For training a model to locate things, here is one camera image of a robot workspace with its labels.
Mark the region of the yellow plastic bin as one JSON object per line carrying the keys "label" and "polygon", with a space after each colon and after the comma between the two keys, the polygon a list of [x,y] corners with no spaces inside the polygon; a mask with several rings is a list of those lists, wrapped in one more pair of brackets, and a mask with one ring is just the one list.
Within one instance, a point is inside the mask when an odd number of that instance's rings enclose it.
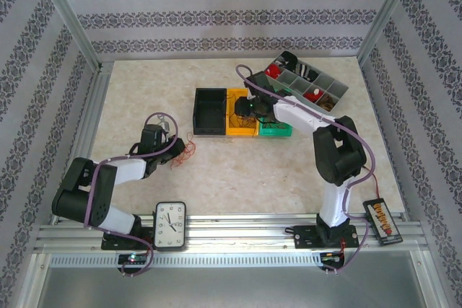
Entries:
{"label": "yellow plastic bin", "polygon": [[258,135],[259,126],[255,118],[239,118],[235,114],[235,101],[239,97],[247,97],[248,90],[227,89],[226,98],[226,135],[254,137]]}

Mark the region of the black plastic bin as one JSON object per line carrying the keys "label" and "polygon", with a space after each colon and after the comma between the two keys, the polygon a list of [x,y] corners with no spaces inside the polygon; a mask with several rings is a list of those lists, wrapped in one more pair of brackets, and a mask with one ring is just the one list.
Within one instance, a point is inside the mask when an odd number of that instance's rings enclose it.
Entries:
{"label": "black plastic bin", "polygon": [[226,88],[196,88],[193,106],[194,135],[225,135],[226,100]]}

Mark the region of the black fabric item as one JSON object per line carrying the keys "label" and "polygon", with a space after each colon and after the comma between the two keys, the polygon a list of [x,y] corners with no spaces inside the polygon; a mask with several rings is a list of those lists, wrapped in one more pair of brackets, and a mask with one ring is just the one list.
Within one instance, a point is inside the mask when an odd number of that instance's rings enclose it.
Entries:
{"label": "black fabric item", "polygon": [[293,53],[285,50],[275,59],[274,62],[280,66],[284,66],[286,69],[293,69],[297,65],[298,58]]}

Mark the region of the black white striped item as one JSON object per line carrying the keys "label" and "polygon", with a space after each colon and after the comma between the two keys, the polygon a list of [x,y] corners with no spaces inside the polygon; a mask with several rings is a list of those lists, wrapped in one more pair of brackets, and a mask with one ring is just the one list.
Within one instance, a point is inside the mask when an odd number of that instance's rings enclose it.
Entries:
{"label": "black white striped item", "polygon": [[296,63],[293,72],[308,82],[314,82],[320,74],[317,70],[305,63]]}

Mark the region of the red white fluffy item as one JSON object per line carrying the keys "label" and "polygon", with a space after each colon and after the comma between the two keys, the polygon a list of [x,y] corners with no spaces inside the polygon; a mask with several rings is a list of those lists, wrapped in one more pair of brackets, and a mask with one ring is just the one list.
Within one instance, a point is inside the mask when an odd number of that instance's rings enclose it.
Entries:
{"label": "red white fluffy item", "polygon": [[312,103],[316,103],[322,98],[324,91],[319,88],[311,88],[303,94],[303,97]]}

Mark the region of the grey divided organizer tray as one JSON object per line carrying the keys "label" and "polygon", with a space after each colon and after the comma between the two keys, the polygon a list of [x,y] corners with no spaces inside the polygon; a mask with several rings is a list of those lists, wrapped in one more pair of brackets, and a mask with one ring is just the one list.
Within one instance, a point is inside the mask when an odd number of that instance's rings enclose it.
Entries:
{"label": "grey divided organizer tray", "polygon": [[[327,115],[331,114],[333,112],[333,109],[336,107],[336,105],[341,101],[345,93],[348,91],[349,87],[345,85],[344,83],[340,82],[339,80],[333,78],[326,72],[321,71],[320,69],[314,67],[313,65],[303,60],[300,60],[299,58],[298,58],[298,63],[305,63],[311,66],[313,69],[317,70],[320,73],[318,78],[314,82],[308,82],[304,80],[302,77],[296,75],[293,72],[293,69],[286,69],[283,66],[284,71],[281,73],[278,79],[272,79],[269,76],[267,76],[269,83],[274,87],[276,91],[280,89],[284,89],[285,91],[295,96],[301,103],[307,105],[308,107],[311,107],[312,109],[317,110],[320,113],[324,113]],[[303,94],[311,88],[319,88],[324,91],[324,94],[329,94],[333,97],[334,102],[336,104],[334,108],[331,110],[331,112],[327,112],[321,107],[319,107],[318,101],[316,103],[312,103],[303,97]]]}

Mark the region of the black white analog clock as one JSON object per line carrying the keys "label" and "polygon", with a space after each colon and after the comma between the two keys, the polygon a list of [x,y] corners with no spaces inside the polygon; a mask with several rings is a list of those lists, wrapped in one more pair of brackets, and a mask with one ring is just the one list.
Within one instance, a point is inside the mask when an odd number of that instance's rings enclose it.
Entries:
{"label": "black white analog clock", "polygon": [[159,202],[154,210],[154,248],[159,252],[182,251],[186,247],[186,204]]}

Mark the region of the small circuit board green light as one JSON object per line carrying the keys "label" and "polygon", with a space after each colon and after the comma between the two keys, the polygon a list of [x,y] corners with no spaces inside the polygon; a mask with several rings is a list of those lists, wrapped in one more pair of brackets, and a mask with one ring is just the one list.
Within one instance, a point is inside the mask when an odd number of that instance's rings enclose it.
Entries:
{"label": "small circuit board green light", "polygon": [[145,265],[148,257],[145,254],[120,254],[118,256],[118,265]]}

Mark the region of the small black circuit board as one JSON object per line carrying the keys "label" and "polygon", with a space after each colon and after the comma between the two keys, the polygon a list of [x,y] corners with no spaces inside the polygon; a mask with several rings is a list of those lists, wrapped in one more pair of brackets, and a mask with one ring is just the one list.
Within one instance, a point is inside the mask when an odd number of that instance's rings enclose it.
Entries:
{"label": "small black circuit board", "polygon": [[324,266],[340,268],[344,265],[344,254],[342,252],[322,252],[321,262]]}

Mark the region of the black connector board yellow plugs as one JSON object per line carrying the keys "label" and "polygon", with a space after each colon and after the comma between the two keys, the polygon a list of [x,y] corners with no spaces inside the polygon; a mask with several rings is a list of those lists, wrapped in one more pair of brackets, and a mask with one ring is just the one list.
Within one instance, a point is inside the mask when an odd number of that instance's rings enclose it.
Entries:
{"label": "black connector board yellow plugs", "polygon": [[368,200],[363,202],[362,205],[380,246],[395,245],[403,242],[401,233],[383,198]]}

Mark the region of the aluminium side rail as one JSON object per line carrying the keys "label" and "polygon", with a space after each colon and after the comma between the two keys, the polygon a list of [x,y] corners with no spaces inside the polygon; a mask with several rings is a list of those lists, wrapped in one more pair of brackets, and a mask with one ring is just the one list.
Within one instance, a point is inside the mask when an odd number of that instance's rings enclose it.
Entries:
{"label": "aluminium side rail", "polygon": [[113,63],[104,63],[99,72],[94,75],[89,85],[87,98],[79,118],[79,127],[74,134],[69,160],[62,174],[61,183],[65,183],[66,174],[76,157],[90,158],[94,146],[100,117],[102,114]]}

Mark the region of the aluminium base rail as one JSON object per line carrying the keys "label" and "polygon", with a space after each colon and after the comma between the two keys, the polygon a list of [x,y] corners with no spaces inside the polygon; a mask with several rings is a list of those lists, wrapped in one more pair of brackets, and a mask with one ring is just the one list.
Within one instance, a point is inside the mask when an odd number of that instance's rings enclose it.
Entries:
{"label": "aluminium base rail", "polygon": [[[392,214],[403,242],[381,247],[373,233],[363,251],[428,250],[422,225]],[[212,214],[189,215],[186,225],[186,253],[274,253],[295,252],[294,240],[284,230],[289,226],[315,222],[314,214]],[[33,247],[36,254],[101,253],[103,233],[86,229],[68,219],[42,225]]]}

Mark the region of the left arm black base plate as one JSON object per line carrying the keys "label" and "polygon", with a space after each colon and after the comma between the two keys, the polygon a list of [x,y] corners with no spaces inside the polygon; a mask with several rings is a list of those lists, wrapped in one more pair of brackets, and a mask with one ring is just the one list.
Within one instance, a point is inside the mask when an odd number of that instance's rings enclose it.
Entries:
{"label": "left arm black base plate", "polygon": [[[148,227],[142,227],[139,230],[132,231],[129,235],[137,237],[152,244],[153,231]],[[104,233],[103,240],[101,243],[101,249],[121,251],[147,250],[147,246],[144,243],[137,241],[135,239],[129,239],[122,236],[114,236]]]}

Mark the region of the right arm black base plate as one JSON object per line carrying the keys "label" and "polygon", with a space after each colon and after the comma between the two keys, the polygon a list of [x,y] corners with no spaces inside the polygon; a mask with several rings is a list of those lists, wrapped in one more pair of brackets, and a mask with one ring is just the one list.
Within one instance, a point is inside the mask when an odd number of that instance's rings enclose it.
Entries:
{"label": "right arm black base plate", "polygon": [[313,225],[293,226],[286,228],[287,233],[292,233],[296,249],[327,249],[359,247],[359,239],[355,226],[349,225],[339,236],[335,236],[333,241],[324,242]]}

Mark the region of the aluminium frame post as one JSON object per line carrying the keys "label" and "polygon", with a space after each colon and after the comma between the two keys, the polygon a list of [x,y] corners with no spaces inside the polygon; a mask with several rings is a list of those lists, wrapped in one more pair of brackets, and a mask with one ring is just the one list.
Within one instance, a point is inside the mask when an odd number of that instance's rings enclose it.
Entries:
{"label": "aluminium frame post", "polygon": [[374,48],[374,45],[381,36],[383,28],[391,18],[391,15],[398,3],[399,0],[384,0],[381,8],[377,13],[377,16],[372,22],[371,28],[367,32],[358,50],[357,61],[360,68],[362,68],[365,65],[366,60],[368,59],[370,53]]}
{"label": "aluminium frame post", "polygon": [[83,26],[69,3],[69,0],[51,0],[64,24],[68,27],[69,32],[76,40],[80,51],[83,53],[86,61],[90,64],[93,71],[99,71],[101,62],[97,57],[89,38],[87,37]]}

